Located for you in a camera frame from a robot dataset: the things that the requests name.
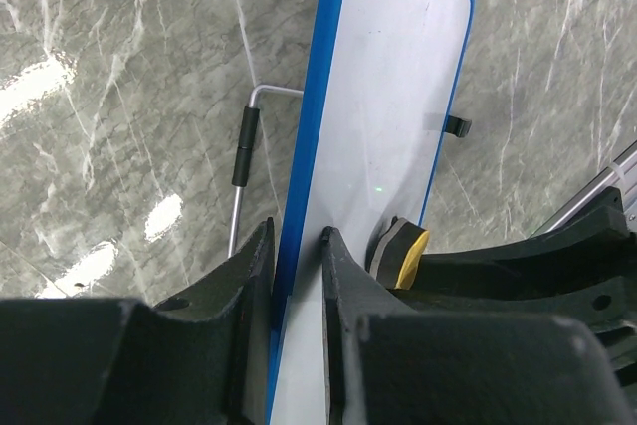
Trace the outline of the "yellow whiteboard eraser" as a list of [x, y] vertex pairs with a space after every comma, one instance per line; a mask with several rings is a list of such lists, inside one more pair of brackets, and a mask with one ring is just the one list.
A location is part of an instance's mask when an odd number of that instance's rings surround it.
[[409, 290], [430, 239], [430, 231], [394, 216], [366, 253], [365, 270], [385, 289]]

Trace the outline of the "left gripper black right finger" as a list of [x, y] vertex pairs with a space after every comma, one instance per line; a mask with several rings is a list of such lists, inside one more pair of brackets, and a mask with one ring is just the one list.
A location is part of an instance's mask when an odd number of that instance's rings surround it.
[[332, 424], [628, 424], [632, 407], [582, 322], [417, 312], [321, 237]]

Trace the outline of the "blue-framed whiteboard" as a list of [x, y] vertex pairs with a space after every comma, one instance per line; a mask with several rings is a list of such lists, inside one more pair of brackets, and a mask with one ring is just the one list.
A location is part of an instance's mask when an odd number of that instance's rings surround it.
[[272, 294], [269, 420], [323, 424], [320, 236], [421, 223], [475, 0], [318, 0]]

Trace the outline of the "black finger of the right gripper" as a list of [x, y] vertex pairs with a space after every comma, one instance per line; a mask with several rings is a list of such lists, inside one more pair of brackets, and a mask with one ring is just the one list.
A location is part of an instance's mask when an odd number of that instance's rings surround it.
[[559, 315], [585, 323], [604, 345], [636, 343], [636, 283], [624, 276], [542, 299], [505, 301], [402, 290], [397, 298], [418, 311]]
[[630, 264], [621, 193], [605, 188], [563, 226], [516, 243], [425, 254], [417, 290], [445, 296], [556, 296], [603, 282]]

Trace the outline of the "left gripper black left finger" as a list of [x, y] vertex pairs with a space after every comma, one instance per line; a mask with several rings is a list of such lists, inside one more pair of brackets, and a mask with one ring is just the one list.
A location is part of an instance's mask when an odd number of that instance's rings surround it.
[[274, 223], [151, 307], [132, 298], [1, 304], [5, 424], [263, 424]]

